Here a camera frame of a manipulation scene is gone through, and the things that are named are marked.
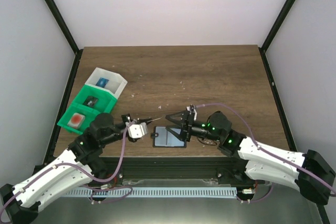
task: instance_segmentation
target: brown wood surface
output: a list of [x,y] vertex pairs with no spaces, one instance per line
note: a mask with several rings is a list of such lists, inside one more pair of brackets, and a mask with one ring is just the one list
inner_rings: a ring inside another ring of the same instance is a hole
[[[127,113],[133,118],[160,118],[189,104],[222,102],[246,119],[258,141],[288,149],[257,46],[86,47],[69,104],[95,67],[119,73],[128,81],[112,111],[116,122]],[[225,108],[200,108],[197,119],[206,120],[217,110],[227,115],[233,129],[248,134],[240,119]],[[162,118],[149,130],[170,124]],[[75,137],[61,129],[55,155]],[[153,148],[152,144],[148,135],[137,143],[127,141],[125,155],[222,156],[216,146],[204,146],[196,139],[187,148]],[[121,141],[113,143],[102,156],[119,156],[120,149]]]

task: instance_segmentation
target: red object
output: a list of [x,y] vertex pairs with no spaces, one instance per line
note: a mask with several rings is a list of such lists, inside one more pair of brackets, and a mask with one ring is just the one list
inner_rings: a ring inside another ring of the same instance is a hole
[[82,117],[80,115],[74,115],[72,118],[71,118],[71,123],[73,124],[78,124],[80,123],[80,121],[82,120]]

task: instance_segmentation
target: black metal frame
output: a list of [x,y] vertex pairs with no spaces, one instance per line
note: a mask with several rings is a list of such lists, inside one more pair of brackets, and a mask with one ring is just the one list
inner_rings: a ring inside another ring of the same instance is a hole
[[[56,147],[60,127],[57,125],[57,122],[64,114],[71,89],[73,86],[73,82],[75,80],[75,76],[77,73],[77,69],[79,66],[80,58],[83,50],[79,50],[78,46],[74,38],[72,37],[64,19],[60,11],[58,10],[54,0],[45,0],[47,3],[51,13],[53,14],[57,24],[62,30],[65,38],[68,40],[69,45],[75,53],[75,59],[73,61],[73,65],[71,68],[70,76],[66,85],[66,89],[61,101],[60,109],[58,111],[58,115],[56,118],[55,126],[52,131],[52,135],[50,138],[50,142],[48,145],[47,153],[44,158],[44,164],[48,164],[54,159],[54,150]],[[288,142],[288,146],[292,151],[296,151],[296,146],[289,128],[288,121],[286,119],[285,112],[283,110],[280,97],[271,73],[271,70],[268,65],[266,51],[275,38],[278,30],[280,29],[282,23],[284,22],[286,16],[288,15],[292,5],[295,0],[286,0],[283,5],[275,23],[273,24],[265,42],[262,47],[259,48],[260,55],[262,58],[262,62],[264,63],[265,71],[267,74],[267,78],[274,96],[274,100],[278,109],[278,113],[281,119],[282,127],[285,132],[285,136]],[[106,162],[108,167],[113,169],[116,167],[118,158],[113,157],[104,157],[103,160]],[[218,173],[224,174],[227,171],[230,171],[233,167],[237,166],[239,161],[235,158],[229,157],[142,157],[142,158],[125,158],[123,161],[122,172],[124,179],[174,179],[174,178],[213,178]],[[222,180],[222,183],[231,184],[234,186],[243,186],[243,184],[239,184],[237,180],[230,180],[230,176],[225,176],[225,179]],[[323,206],[319,206],[319,213],[323,223],[330,223],[325,208]]]

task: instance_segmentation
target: gray wall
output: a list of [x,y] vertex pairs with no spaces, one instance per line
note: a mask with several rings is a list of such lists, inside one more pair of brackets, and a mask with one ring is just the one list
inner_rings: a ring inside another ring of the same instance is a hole
[[[267,58],[298,149],[336,169],[336,0],[297,0]],[[336,199],[326,206],[336,223]]]
[[79,47],[265,40],[285,0],[55,0]]
[[44,0],[0,3],[2,186],[43,161],[74,53]]

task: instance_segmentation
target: gray floor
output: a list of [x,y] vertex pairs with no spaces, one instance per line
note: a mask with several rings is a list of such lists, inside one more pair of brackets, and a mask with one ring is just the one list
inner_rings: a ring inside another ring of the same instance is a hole
[[265,201],[241,205],[234,199],[133,198],[92,205],[87,198],[60,198],[34,224],[321,224],[314,204],[297,191],[275,186]]

